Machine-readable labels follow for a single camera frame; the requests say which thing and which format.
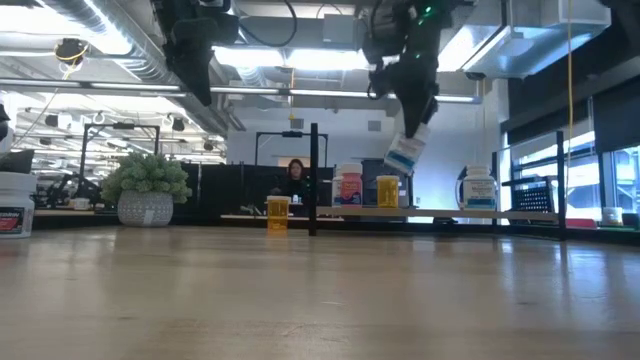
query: white container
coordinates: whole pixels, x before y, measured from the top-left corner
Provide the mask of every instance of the white container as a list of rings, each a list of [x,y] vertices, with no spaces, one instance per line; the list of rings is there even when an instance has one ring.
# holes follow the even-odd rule
[[[340,185],[341,207],[362,207],[362,164],[344,164]]]
[[[384,163],[407,175],[413,174],[413,169],[424,151],[428,135],[429,129],[426,124],[420,124],[411,139],[407,139],[403,132],[397,133],[384,157]]]
[[[342,197],[340,191],[342,190],[342,168],[338,167],[336,170],[336,176],[331,180],[331,206],[340,207],[342,204]]]
[[[602,225],[622,226],[622,208],[602,208]]]
[[[462,180],[464,210],[496,211],[496,181],[490,173],[487,166],[467,166],[467,176]]]
[[[0,172],[0,239],[31,236],[36,181],[34,175]]]

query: jar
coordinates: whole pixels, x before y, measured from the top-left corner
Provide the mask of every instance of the jar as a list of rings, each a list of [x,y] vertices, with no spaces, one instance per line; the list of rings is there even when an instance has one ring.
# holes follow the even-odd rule
[[[342,204],[342,196],[340,190],[342,189],[342,169],[338,167],[336,170],[336,176],[331,180],[331,206],[340,207]]]
[[[362,207],[362,164],[344,164],[341,169],[341,207]]]
[[[0,172],[0,239],[31,236],[36,181],[34,175]]]
[[[267,196],[267,232],[282,234],[287,232],[289,222],[289,201],[287,196]]]
[[[400,178],[393,175],[383,175],[376,178],[378,184],[378,207],[398,208],[398,184]]]
[[[490,173],[487,166],[467,166],[462,180],[464,210],[496,211],[496,181]]]

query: white lid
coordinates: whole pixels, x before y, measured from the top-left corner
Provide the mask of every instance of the white lid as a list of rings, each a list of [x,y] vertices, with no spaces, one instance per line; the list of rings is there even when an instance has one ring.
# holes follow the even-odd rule
[[[380,181],[380,180],[400,181],[400,177],[399,176],[395,176],[395,175],[380,175],[380,176],[376,177],[376,180],[378,180],[378,181]]]
[[[489,167],[485,165],[467,165],[468,174],[489,174],[490,172]]]
[[[0,172],[0,190],[35,192],[37,180],[35,175]]]
[[[362,164],[342,164],[341,174],[362,174]]]
[[[267,201],[269,200],[273,200],[273,201],[291,201],[291,198],[288,196],[274,196],[274,195],[270,195],[267,196]]]

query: yellow container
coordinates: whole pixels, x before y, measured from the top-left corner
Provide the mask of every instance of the yellow container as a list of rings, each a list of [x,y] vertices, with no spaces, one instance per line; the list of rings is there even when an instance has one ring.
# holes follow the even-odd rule
[[[400,178],[393,175],[378,176],[378,207],[398,208],[398,184]]]
[[[269,233],[286,233],[289,221],[289,202],[287,196],[267,197],[267,230]]]

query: potted plant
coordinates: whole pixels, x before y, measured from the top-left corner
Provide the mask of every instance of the potted plant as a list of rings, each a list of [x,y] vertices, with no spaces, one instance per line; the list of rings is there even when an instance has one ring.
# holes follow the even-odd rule
[[[102,185],[102,197],[118,204],[120,222],[129,226],[166,226],[173,203],[191,196],[187,173],[177,161],[162,155],[132,153],[121,158],[120,167]]]

